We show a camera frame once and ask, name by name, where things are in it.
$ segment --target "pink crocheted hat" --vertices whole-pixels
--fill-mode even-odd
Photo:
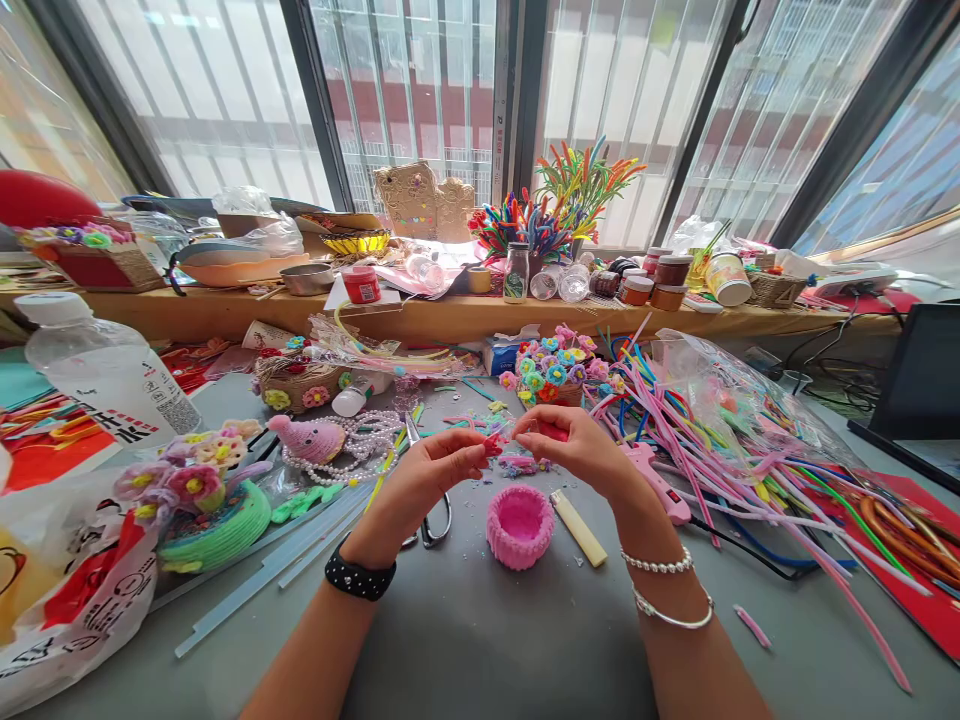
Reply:
[[[291,455],[316,465],[326,465],[333,460],[346,440],[346,433],[339,425],[294,422],[286,415],[274,415],[267,427],[277,433]]]
[[[508,568],[526,570],[547,551],[555,524],[546,495],[529,485],[511,485],[487,508],[487,542]]]

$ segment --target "silver bangle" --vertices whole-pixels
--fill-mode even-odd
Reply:
[[[686,572],[687,570],[693,569],[693,558],[690,557],[690,551],[687,550],[686,545],[681,545],[681,547],[683,548],[683,560],[678,563],[651,563],[646,560],[637,560],[635,557],[627,555],[622,547],[620,548],[620,557],[627,561],[627,565],[633,565],[633,567],[646,570],[647,572]]]
[[[703,618],[703,620],[697,620],[696,622],[692,622],[692,623],[684,622],[683,620],[677,620],[676,618],[672,618],[672,617],[668,617],[667,615],[664,615],[662,612],[657,610],[653,605],[651,605],[650,602],[643,595],[637,592],[636,588],[633,589],[633,597],[637,601],[637,607],[645,615],[649,617],[658,617],[661,620],[663,620],[665,623],[669,623],[670,625],[674,625],[678,628],[683,628],[684,630],[699,630],[708,622],[710,622],[710,620],[713,618],[713,598],[710,597],[709,593],[707,593],[706,617]]]

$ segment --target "metal bowl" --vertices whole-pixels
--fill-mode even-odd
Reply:
[[[294,265],[280,271],[291,295],[320,295],[333,287],[333,268],[327,263]]]

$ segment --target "pink yarn basket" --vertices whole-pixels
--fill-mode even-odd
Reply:
[[[555,524],[546,495],[529,485],[511,485],[490,501],[487,542],[508,568],[527,570],[550,547]]]

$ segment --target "hand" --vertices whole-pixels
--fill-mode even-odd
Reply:
[[[369,570],[390,567],[403,541],[445,492],[467,478],[482,477],[489,466],[485,439],[473,430],[452,428],[410,448],[343,544],[343,559]]]
[[[569,433],[566,442],[551,440],[536,431],[538,423],[552,423]],[[656,505],[653,490],[609,435],[581,408],[537,405],[518,421],[514,440],[538,460],[559,463],[611,504],[639,500]]]

